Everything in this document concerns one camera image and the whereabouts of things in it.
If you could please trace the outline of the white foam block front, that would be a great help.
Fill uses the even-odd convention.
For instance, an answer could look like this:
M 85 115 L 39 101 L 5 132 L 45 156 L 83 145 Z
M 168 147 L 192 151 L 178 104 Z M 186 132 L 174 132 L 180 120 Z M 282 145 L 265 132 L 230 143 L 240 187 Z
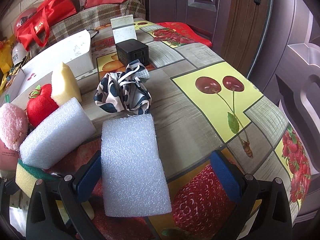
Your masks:
M 171 212 L 151 114 L 103 123 L 101 174 L 108 217 L 147 217 Z

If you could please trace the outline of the white foam block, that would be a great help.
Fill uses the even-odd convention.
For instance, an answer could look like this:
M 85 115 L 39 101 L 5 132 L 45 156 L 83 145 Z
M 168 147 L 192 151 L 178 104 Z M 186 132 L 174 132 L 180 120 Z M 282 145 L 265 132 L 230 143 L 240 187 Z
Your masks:
M 103 123 L 101 174 L 108 217 L 147 217 L 171 212 L 151 114 Z
M 47 170 L 96 132 L 76 98 L 43 120 L 20 145 L 24 164 Z

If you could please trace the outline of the yellow sponge wedge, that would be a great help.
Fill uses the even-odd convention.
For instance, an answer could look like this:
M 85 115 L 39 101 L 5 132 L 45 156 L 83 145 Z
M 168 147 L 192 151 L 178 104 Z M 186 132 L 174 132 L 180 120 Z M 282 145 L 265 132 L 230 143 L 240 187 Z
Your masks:
M 70 67 L 65 63 L 61 63 L 53 70 L 51 84 L 51 98 L 58 106 L 62 106 L 71 98 L 76 98 L 79 102 L 82 101 L 76 78 Z

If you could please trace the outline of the navy white patterned cloth pouch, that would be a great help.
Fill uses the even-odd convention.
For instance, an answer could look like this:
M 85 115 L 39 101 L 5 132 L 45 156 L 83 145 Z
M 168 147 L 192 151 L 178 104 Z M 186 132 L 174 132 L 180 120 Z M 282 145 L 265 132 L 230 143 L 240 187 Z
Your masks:
M 107 113 L 148 114 L 152 97 L 144 82 L 149 77 L 139 60 L 130 62 L 124 72 L 107 73 L 95 91 L 95 104 Z

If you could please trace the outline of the white foam block left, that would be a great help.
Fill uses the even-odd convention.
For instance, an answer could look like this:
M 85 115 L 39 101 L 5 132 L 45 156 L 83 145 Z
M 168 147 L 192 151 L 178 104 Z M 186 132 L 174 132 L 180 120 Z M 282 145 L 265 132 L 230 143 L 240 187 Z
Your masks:
M 47 170 L 96 132 L 76 98 L 43 120 L 20 145 L 24 164 Z

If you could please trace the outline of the fruit pattern tablecloth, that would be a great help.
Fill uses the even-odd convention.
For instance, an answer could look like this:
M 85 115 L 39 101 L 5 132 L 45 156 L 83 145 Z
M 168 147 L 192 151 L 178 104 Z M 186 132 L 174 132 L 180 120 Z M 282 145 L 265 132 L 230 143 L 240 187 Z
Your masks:
M 271 186 L 263 188 L 262 193 L 252 206 L 253 210 L 248 215 L 248 220 L 244 224 L 244 229 L 240 233 L 240 239 L 293 239 L 295 232 L 293 225 L 289 226 L 289 221 L 293 223 L 301 207 L 302 200 L 291 202 L 290 190 L 293 178 L 293 167 L 299 169 L 297 163 L 292 163 L 284 157 L 280 157 L 284 148 L 282 137 L 292 135 L 293 142 L 302 146 L 298 142 L 297 134 L 289 123 L 285 114 L 267 97 L 263 96 L 255 86 L 250 83 L 237 70 L 223 61 L 216 53 L 201 43 L 182 43 L 178 45 L 177 34 L 173 34 L 170 29 L 165 29 L 159 24 L 148 21 L 134 22 L 137 38 L 149 46 L 150 63 L 147 67 L 150 73 L 150 80 L 146 87 L 152 95 L 151 114 L 154 118 L 157 135 L 157 143 L 160 159 L 163 164 L 167 178 L 170 197 L 172 203 L 176 194 L 186 188 L 187 183 L 193 179 L 202 169 L 210 163 L 211 152 L 221 151 L 225 159 L 237 165 L 242 173 L 251 173 L 257 180 L 273 181 L 276 177 L 282 179 L 288 195 L 288 205 L 290 204 L 291 219 L 289 219 L 289 206 L 284 204 L 284 196 L 275 194 L 276 202 L 271 202 L 267 198 L 271 196 Z M 42 53 L 34 57 L 29 63 L 22 67 L 25 77 L 22 81 L 14 81 L 10 99 L 12 103 L 23 108 L 27 105 L 27 95 L 33 87 L 42 83 L 50 83 L 53 67 L 40 67 L 40 63 L 48 58 L 49 54 L 61 52 L 61 59 L 70 66 L 77 79 L 82 96 L 82 107 L 87 113 L 91 122 L 96 127 L 96 134 L 100 133 L 102 124 L 106 120 L 112 120 L 124 116 L 121 113 L 107 114 L 99 110 L 94 104 L 93 95 L 98 85 L 98 74 L 101 79 L 107 72 L 121 71 L 116 55 L 111 24 L 87 30 L 92 38 L 92 59 L 87 60 L 89 54 L 82 53 L 80 56 L 68 57 L 71 52 L 67 49 L 75 49 L 76 45 L 82 45 L 88 38 L 85 31 L 75 33 L 56 44 L 52 45 Z M 157 40 L 161 37 L 175 36 L 174 44 L 169 45 L 167 41 Z M 83 72 L 84 66 L 81 63 L 93 63 L 95 69 Z M 234 134 L 228 126 L 227 114 L 232 113 L 226 103 L 217 96 L 204 94 L 196 88 L 196 80 L 201 76 L 216 79 L 221 85 L 219 94 L 225 98 L 231 108 L 232 91 L 224 87 L 223 78 L 234 76 L 244 85 L 244 91 L 234 92 L 235 114 L 242 122 L 239 123 L 239 131 Z M 247 141 L 253 152 L 253 159 L 250 159 L 243 150 L 239 137 Z M 71 203 L 75 204 L 76 193 L 73 193 Z M 73 226 L 78 234 L 64 232 L 63 235 L 53 237 L 53 239 L 67 239 L 66 237 L 79 237 L 80 239 L 143 239 L 146 234 L 142 229 L 134 226 L 130 218 L 107 218 L 103 215 L 105 222 L 101 226 L 106 226 L 105 231 L 98 228 L 93 222 L 89 222 L 84 211 L 80 211 L 80 204 L 69 206 L 72 215 L 80 214 L 80 218 L 67 222 L 66 227 Z M 204 231 L 196 235 L 191 231 L 186 231 L 175 225 L 175 220 L 171 214 L 151 216 L 146 219 L 150 229 L 153 230 L 150 239 L 216 239 L 216 237 L 204 236 Z M 53 222 L 49 222 L 48 229 L 31 229 L 31 233 L 36 233 L 35 239 L 49 239 L 40 237 L 40 233 L 49 233 L 49 228 L 53 229 Z M 53 229 L 53 233 L 62 233 L 60 229 Z

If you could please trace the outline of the pink package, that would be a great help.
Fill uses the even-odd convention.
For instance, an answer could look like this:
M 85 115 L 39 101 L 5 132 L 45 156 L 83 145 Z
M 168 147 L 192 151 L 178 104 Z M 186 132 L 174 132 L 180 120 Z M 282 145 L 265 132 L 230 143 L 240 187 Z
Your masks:
M 16 151 L 10 150 L 0 140 L 0 169 L 3 171 L 16 170 L 19 154 Z

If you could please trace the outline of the red plush apple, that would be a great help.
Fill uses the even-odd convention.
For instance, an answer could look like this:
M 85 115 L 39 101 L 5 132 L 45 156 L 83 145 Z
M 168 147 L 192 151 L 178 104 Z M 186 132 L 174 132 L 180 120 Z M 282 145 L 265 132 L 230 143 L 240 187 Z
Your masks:
M 51 98 L 52 85 L 38 85 L 28 95 L 27 117 L 33 127 L 37 127 L 46 117 L 58 109 L 58 104 Z

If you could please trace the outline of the pink plush toy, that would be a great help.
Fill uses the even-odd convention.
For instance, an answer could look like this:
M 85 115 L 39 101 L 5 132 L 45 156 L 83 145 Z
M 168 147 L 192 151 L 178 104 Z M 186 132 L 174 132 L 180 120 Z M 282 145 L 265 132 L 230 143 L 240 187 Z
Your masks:
M 12 103 L 1 106 L 1 141 L 13 151 L 19 151 L 27 137 L 28 118 L 24 110 Z

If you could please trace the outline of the white cardboard box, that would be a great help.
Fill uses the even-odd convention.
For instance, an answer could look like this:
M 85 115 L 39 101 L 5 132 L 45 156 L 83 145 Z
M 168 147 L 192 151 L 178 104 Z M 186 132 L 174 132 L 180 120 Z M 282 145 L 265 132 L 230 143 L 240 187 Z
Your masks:
M 10 102 L 17 102 L 20 94 L 27 96 L 37 85 L 50 83 L 52 71 L 61 63 L 70 67 L 81 94 L 94 89 L 98 74 L 92 61 L 89 31 L 83 30 L 69 36 L 28 61 L 1 95 L 1 104 L 6 103 L 6 98 Z

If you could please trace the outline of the black charger cube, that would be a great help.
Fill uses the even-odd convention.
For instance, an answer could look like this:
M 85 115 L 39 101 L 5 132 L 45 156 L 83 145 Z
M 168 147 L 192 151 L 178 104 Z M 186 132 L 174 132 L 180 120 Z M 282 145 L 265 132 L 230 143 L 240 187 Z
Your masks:
M 129 39 L 116 44 L 118 60 L 127 66 L 129 63 L 139 60 L 144 66 L 150 64 L 149 46 L 135 39 Z

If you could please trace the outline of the white helmet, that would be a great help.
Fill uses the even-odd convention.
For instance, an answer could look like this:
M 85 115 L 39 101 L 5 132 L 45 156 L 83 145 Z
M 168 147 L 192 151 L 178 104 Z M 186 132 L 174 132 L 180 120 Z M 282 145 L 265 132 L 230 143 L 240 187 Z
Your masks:
M 12 62 L 14 66 L 17 66 L 20 63 L 23 63 L 23 61 L 27 58 L 29 54 L 29 51 L 27 51 L 23 44 L 20 42 L 17 42 L 17 44 L 14 46 L 12 50 Z

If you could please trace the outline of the pink red helmet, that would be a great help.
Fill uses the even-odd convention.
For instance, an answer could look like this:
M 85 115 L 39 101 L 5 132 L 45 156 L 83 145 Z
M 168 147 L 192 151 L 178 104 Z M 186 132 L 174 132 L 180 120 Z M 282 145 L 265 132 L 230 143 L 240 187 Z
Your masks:
M 15 24 L 14 24 L 14 35 L 15 37 L 17 37 L 17 31 L 18 29 L 25 24 L 25 22 L 27 22 L 27 20 L 29 20 L 29 18 L 31 18 L 34 14 L 36 14 L 37 12 L 37 8 L 35 7 L 31 7 L 28 9 L 25 9 L 25 11 L 23 11 L 20 16 L 18 16 Z

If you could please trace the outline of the red tote bag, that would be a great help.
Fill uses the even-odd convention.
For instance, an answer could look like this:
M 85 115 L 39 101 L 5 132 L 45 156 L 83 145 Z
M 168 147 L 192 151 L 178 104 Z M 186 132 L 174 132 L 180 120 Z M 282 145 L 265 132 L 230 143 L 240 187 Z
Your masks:
M 44 47 L 50 35 L 50 27 L 76 14 L 72 0 L 44 0 L 21 27 L 17 29 L 17 40 L 26 51 L 32 42 Z

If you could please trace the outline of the plaid covered furniture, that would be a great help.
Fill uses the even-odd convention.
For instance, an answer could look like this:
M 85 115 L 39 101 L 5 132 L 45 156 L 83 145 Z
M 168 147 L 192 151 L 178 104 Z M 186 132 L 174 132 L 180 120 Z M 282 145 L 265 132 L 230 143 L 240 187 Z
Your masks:
M 82 10 L 50 27 L 48 42 L 44 47 L 32 42 L 29 46 L 30 57 L 35 57 L 55 43 L 82 30 L 96 29 L 111 23 L 112 18 L 125 15 L 144 19 L 146 10 L 139 0 L 127 0 L 120 4 L 101 4 Z

